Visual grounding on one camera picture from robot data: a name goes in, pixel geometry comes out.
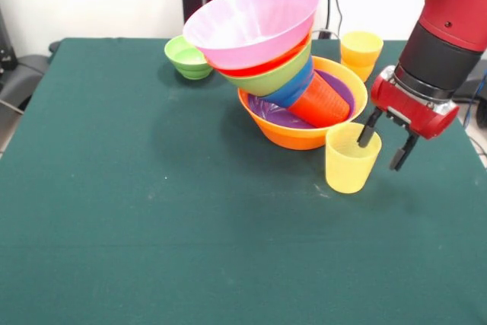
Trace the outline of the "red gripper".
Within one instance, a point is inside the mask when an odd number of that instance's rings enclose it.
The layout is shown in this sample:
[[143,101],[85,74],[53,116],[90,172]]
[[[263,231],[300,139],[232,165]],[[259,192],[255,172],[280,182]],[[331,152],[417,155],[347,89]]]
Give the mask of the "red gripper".
[[359,147],[368,146],[383,111],[397,117],[401,126],[405,125],[412,131],[404,146],[396,151],[390,162],[389,169],[394,171],[399,171],[406,162],[419,140],[419,135],[424,139],[441,135],[457,118],[459,111],[459,107],[452,100],[425,100],[410,93],[400,85],[393,65],[385,67],[375,78],[371,99],[376,107],[357,139]]

